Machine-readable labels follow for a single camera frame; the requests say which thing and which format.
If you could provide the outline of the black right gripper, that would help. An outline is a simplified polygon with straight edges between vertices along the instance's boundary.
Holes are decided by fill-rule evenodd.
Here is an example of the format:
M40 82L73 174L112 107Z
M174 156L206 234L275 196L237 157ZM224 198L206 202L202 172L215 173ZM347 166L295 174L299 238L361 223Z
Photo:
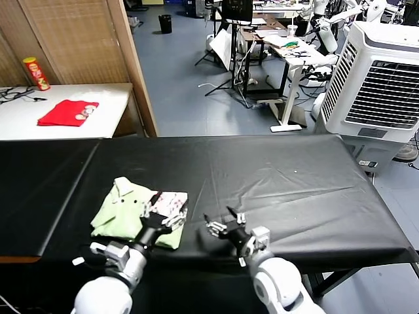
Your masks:
M245 214L237 212L237 210L230 206L227 206L227 209L236 221L223 224L211 220L207 214L204 214L206 228L212 236L229 240L236 248L237 255L246 255L249 250L247 244L251 239L251 235L246 232Z

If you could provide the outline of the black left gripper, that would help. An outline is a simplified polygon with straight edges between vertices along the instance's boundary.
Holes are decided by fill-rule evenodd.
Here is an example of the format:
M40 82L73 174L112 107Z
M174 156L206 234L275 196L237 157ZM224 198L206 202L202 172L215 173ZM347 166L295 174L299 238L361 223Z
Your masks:
M172 228L182 226L187 218L188 209L186 205L173 209L164 216L151 212L160 196L161 192L157 192L148 202L144 203L140 217L141 230L136 236L136 244L141 245L146 251L151 251L160 236L170 234Z

